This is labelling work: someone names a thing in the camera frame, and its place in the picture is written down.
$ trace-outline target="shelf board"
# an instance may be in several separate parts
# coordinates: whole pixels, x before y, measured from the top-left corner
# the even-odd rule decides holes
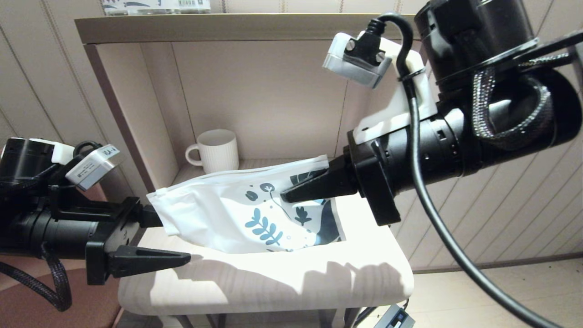
[[[266,166],[273,166],[279,164],[285,164],[290,162],[295,162],[297,160],[302,160],[303,158],[278,158],[278,159],[240,159],[239,160],[239,169],[240,170],[247,170],[247,169],[256,169],[256,168],[264,168]],[[202,170],[200,166],[194,166],[190,164],[185,164],[178,174],[176,178],[174,178],[174,182],[172,185],[185,182],[186,180],[199,177],[204,175],[205,172]]]
[[[76,19],[85,44],[172,42],[172,41],[268,41],[332,40],[338,32],[357,35],[364,30],[372,13],[273,13],[145,15]],[[419,34],[414,15],[404,15]],[[393,24],[383,36],[401,39]]]

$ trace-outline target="shelf panel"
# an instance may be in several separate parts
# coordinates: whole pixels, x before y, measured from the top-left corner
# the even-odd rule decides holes
[[[331,40],[338,32],[356,35],[378,14],[278,13],[149,15],[76,19],[85,44],[172,41]],[[404,15],[419,39],[414,15]],[[401,39],[393,24],[383,36]]]
[[[256,168],[264,168],[266,166],[273,166],[279,164],[285,164],[290,162],[295,162],[297,160],[302,160],[303,158],[278,158],[278,159],[240,159],[239,160],[239,169],[240,170],[247,170],[247,169],[256,169]],[[178,184],[181,182],[185,182],[186,180],[192,179],[194,177],[199,177],[204,175],[205,172],[202,170],[200,166],[194,166],[190,164],[185,164],[172,182],[172,185]]]

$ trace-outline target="mug handle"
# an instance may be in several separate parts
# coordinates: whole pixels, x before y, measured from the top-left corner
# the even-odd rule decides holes
[[[184,156],[186,157],[186,160],[188,161],[188,163],[195,165],[195,166],[202,166],[201,160],[194,160],[194,159],[190,158],[190,156],[188,156],[188,153],[190,153],[194,149],[199,150],[198,144],[193,144],[193,145],[188,146],[188,148],[186,149],[186,152],[184,153]]]

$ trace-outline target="white plastic bag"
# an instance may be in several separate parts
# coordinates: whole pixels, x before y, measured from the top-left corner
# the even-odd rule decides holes
[[[340,240],[334,200],[283,202],[279,193],[328,168],[326,156],[217,172],[147,197],[168,235],[226,253],[258,253]]]

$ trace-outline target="ceramic mug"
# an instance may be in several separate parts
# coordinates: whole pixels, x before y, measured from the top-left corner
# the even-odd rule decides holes
[[[210,130],[203,132],[196,139],[197,143],[186,149],[186,160],[195,166],[202,166],[205,173],[237,170],[239,168],[239,154],[237,151],[237,137],[229,130]],[[197,149],[201,160],[194,160],[189,153]]]

